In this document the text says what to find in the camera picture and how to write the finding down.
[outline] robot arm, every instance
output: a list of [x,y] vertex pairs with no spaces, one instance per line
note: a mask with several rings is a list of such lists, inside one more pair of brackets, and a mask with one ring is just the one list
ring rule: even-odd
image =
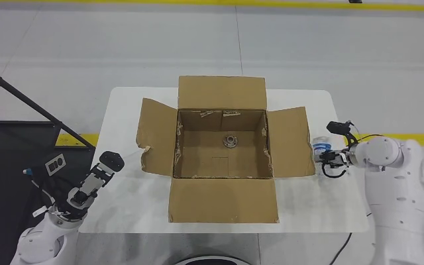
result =
[[[60,154],[41,166],[24,170],[24,173],[34,177],[54,178],[54,174],[65,165],[64,156]],[[27,229],[21,235],[11,264],[73,264],[78,228],[97,197],[97,191],[104,187],[114,173],[119,172],[123,166],[124,161],[119,154],[104,152],[100,157],[100,163],[90,170],[84,181],[71,189],[67,197],[51,198],[53,204],[49,209],[43,206],[35,211],[34,216],[45,213],[44,219],[36,227]],[[36,186],[39,189],[43,188],[42,184]]]
[[365,169],[365,193],[376,225],[373,265],[424,265],[422,147],[414,140],[384,136],[359,142],[350,138],[349,126],[350,122],[329,123],[329,131],[346,136],[348,146],[316,155],[315,161],[330,178],[344,172],[328,175],[325,166]]

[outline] black stand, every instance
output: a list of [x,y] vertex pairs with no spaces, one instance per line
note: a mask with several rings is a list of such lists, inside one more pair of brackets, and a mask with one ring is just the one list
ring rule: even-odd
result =
[[51,115],[49,112],[47,112],[45,109],[40,107],[37,103],[32,101],[29,97],[21,93],[19,90],[14,88],[11,84],[7,83],[3,78],[0,77],[0,86],[4,89],[6,89],[10,94],[14,95],[18,99],[20,99],[22,102],[27,104],[29,107],[34,109],[36,112],[40,113],[50,121],[52,121],[55,124],[55,129],[57,130],[57,135],[59,135],[59,132],[61,129],[75,137],[77,140],[85,144],[86,147],[89,149],[95,149],[94,145],[90,144],[86,139],[82,138],[78,133],[74,132],[70,127],[66,126],[62,121],[59,121],[55,116]]

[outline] white table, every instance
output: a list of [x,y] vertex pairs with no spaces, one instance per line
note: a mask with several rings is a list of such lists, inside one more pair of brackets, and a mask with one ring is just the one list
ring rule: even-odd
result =
[[[352,174],[333,180],[318,176],[276,179],[278,224],[169,223],[171,179],[140,169],[135,143],[143,97],[177,107],[172,87],[116,87],[109,98],[93,163],[106,150],[118,152],[125,167],[115,174],[88,211],[82,233],[288,233],[363,232],[368,229],[364,202]],[[305,106],[311,139],[329,136],[333,148],[341,136],[326,126],[337,116],[326,91],[267,89],[268,110]]]

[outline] box flap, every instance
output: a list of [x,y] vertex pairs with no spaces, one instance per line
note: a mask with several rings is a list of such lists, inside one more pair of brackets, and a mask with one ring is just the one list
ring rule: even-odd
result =
[[141,158],[145,172],[172,176],[176,139],[177,110],[143,98],[136,143],[145,148]]
[[264,78],[180,76],[179,109],[266,109]]
[[271,161],[275,178],[315,173],[305,107],[269,111]]
[[274,180],[172,179],[173,223],[278,223]]

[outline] gray floor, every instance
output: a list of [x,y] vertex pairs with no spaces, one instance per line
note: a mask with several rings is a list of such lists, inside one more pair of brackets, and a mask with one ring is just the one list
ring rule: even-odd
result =
[[[0,5],[0,72],[78,133],[116,86],[263,76],[324,89],[362,133],[422,133],[424,13],[172,5]],[[0,119],[40,119],[0,91]]]
[[[81,234],[77,264],[171,265],[202,254],[234,256],[257,264],[329,264],[346,234]],[[354,234],[335,264],[365,265],[370,233]]]

